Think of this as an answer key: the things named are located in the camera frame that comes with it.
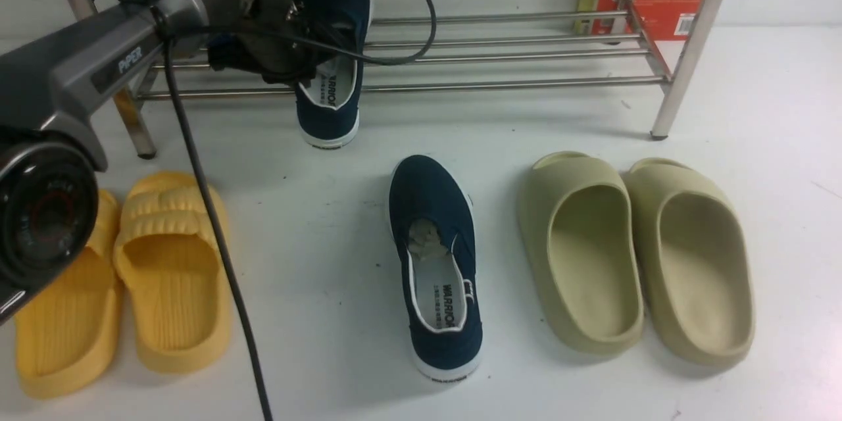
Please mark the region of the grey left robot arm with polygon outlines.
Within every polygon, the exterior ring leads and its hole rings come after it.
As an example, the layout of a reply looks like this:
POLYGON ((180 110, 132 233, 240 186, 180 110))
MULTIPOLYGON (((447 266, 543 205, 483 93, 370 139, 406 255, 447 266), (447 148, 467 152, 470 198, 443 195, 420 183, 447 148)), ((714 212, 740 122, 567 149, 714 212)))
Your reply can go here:
POLYGON ((153 64, 201 47, 213 70, 294 85, 318 53, 298 0, 118 0, 114 7, 4 53, 2 322, 81 253, 95 221, 96 172, 108 167, 93 113, 153 64))

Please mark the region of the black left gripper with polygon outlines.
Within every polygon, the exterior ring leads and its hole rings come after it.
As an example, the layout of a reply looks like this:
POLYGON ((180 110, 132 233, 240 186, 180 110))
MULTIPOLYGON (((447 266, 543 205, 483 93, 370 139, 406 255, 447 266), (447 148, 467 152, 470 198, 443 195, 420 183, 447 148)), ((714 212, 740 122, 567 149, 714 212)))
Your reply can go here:
POLYGON ((234 34, 235 70, 258 74, 268 84, 309 86, 316 78, 318 65, 335 56, 300 41, 286 40, 286 36, 334 47, 343 44, 339 29, 306 10, 301 0, 254 0, 249 16, 240 20, 238 26, 270 32, 268 36, 234 34))

